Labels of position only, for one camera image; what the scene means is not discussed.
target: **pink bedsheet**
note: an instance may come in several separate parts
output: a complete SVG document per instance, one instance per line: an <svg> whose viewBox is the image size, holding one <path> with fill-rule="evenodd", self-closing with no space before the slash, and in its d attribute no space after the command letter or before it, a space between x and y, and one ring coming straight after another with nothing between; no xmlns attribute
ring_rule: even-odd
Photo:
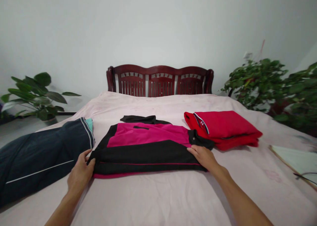
<svg viewBox="0 0 317 226"><path fill-rule="evenodd" d="M92 118L95 147L109 127L124 115L149 116L188 126L184 112L234 110L263 132L259 147L220 152L216 159L261 208L274 225L316 225L317 192L295 180L288 167L268 149L269 144L310 150L297 136L309 136L281 125L264 113L249 111L228 97L176 95L132 97L103 92L74 116ZM67 176L0 214L0 225L44 225L67 192ZM228 202L208 173L195 171L141 174L94 179L81 199L72 225L234 225Z"/></svg>

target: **notebook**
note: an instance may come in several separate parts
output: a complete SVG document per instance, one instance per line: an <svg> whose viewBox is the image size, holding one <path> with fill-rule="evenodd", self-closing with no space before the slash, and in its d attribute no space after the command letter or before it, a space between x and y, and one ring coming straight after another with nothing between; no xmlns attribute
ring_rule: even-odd
<svg viewBox="0 0 317 226"><path fill-rule="evenodd" d="M270 146L270 150L295 173L317 173L317 153L305 152L291 148ZM317 183L317 174L304 174L305 178ZM313 188L317 189L317 184L305 180Z"/></svg>

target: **bed frame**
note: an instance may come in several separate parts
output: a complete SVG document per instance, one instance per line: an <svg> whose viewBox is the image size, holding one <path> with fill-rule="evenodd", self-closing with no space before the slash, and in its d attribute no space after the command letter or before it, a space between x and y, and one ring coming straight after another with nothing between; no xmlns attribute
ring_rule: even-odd
<svg viewBox="0 0 317 226"><path fill-rule="evenodd" d="M206 70L195 66L175 69L164 65L143 68L137 65L124 64L117 67L110 66L106 74L108 91L117 91L115 79L117 74L119 93L137 97L145 97L146 75L148 75L149 80L149 97L174 95L176 76L178 76L176 94L212 94L211 86L214 79L212 69Z"/></svg>

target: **black wire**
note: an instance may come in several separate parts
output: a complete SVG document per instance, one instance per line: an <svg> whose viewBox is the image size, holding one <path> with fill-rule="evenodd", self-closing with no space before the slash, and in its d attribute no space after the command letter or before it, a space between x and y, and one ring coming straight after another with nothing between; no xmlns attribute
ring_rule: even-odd
<svg viewBox="0 0 317 226"><path fill-rule="evenodd" d="M310 182L312 182L312 183L314 183L314 184L316 184L317 185L317 183L316 182L313 182L312 180L309 180L308 178L306 178L306 177L303 177L303 175L305 175L305 174L317 174L317 173L311 173L311 172L308 172L308 173L303 173L303 174L297 174L297 173L293 173L295 176L298 176L298 178L303 178L303 179L305 179L305 180L308 180L308 181L310 181Z"/></svg>

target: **magenta and black jacket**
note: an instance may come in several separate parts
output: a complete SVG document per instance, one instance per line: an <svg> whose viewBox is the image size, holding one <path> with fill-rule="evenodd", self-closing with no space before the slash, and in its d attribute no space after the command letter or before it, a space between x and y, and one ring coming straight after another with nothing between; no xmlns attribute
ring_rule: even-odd
<svg viewBox="0 0 317 226"><path fill-rule="evenodd" d="M91 153L96 159L95 178L175 170L207 171L187 151L191 145L212 149L214 142L197 135L196 130L156 120L148 116L124 116L112 125Z"/></svg>

